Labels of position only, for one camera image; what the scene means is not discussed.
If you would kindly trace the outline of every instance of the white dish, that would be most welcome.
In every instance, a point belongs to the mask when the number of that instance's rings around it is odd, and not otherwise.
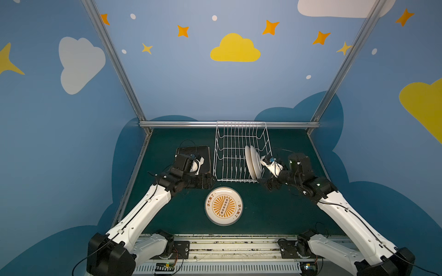
[[[246,155],[246,163],[247,163],[247,168],[249,169],[250,176],[253,180],[256,180],[255,169],[253,168],[253,161],[251,159],[249,146],[245,146],[244,153]]]
[[[250,155],[253,163],[253,169],[255,170],[256,178],[261,178],[261,163],[259,162],[259,154],[256,152],[254,146],[250,146]]]
[[[241,196],[229,187],[219,187],[211,191],[204,206],[209,219],[220,226],[234,224],[244,209]]]

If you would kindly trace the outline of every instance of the white cloud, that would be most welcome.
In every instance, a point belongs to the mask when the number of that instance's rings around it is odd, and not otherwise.
[[[396,0],[387,0],[381,10],[384,16]],[[376,0],[299,0],[298,11],[306,16],[366,18]]]
[[[68,94],[76,94],[104,67],[106,56],[85,38],[65,37],[58,46],[61,64],[61,85]]]

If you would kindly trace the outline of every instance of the yellow star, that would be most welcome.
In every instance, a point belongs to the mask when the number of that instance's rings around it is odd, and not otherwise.
[[[150,52],[150,48],[152,48],[153,46],[147,47],[146,45],[144,45],[144,43],[143,43],[143,46],[144,46],[144,49],[142,50],[142,52],[149,52],[149,54],[152,55],[152,53]]]
[[[189,27],[178,26],[178,30],[179,30],[178,36],[182,36],[183,35],[183,36],[188,38],[188,36],[187,36],[187,30],[188,29],[189,29]]]
[[[347,43],[344,42],[344,47],[342,47],[342,48],[341,48],[339,51],[337,51],[337,52],[343,52],[344,55],[345,55],[345,53],[347,53],[347,50],[350,49],[350,47],[351,47],[351,45],[350,45],[350,46],[347,46]]]
[[[0,74],[3,71],[11,70],[16,73],[24,75],[20,69],[18,69],[12,62],[9,60],[9,51],[11,50],[11,44],[8,43],[6,46],[0,51]]]
[[[110,25],[109,21],[107,20],[107,13],[105,13],[104,15],[101,15],[101,19],[103,19],[104,24]]]
[[[279,22],[272,23],[272,22],[270,22],[268,20],[266,20],[266,21],[267,21],[267,26],[266,26],[266,29],[264,30],[263,34],[275,35],[275,28],[279,24]]]
[[[331,33],[323,34],[323,33],[319,32],[318,38],[315,40],[315,42],[313,42],[313,44],[320,43],[320,44],[324,45],[325,39],[327,38],[327,36],[329,36],[329,34],[331,34]]]
[[[402,14],[402,16],[395,22],[395,23],[400,23],[403,26],[405,26],[405,23],[407,22],[407,20],[412,17],[414,15],[414,13],[409,13],[407,9],[405,9],[404,13]]]

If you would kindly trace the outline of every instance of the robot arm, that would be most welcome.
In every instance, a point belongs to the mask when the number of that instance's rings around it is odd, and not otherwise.
[[[401,258],[413,263],[414,255],[407,248],[398,249],[376,231],[328,179],[315,176],[308,156],[290,155],[290,169],[278,164],[271,156],[262,158],[261,163],[273,174],[265,183],[268,189],[281,185],[296,187],[326,212],[359,249],[348,249],[310,230],[298,239],[298,246],[303,247],[299,251],[304,252],[305,257],[311,253],[322,256],[358,276],[410,275],[412,265]]]
[[[205,149],[209,160],[209,149]],[[150,186],[129,214],[105,235],[97,233],[92,237],[88,245],[87,272],[95,276],[130,276],[138,265],[148,259],[171,254],[173,235],[163,231],[154,233],[142,242],[136,241],[176,193],[183,188],[210,188],[210,164],[206,163],[206,168],[202,170],[204,161],[204,157],[196,152],[177,154],[170,171],[156,177],[156,183]]]

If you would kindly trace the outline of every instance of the round plate with sun logo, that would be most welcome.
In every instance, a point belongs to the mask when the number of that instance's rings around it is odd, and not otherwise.
[[[206,198],[206,214],[214,223],[221,226],[234,224],[243,212],[243,201],[232,188],[219,187]]]

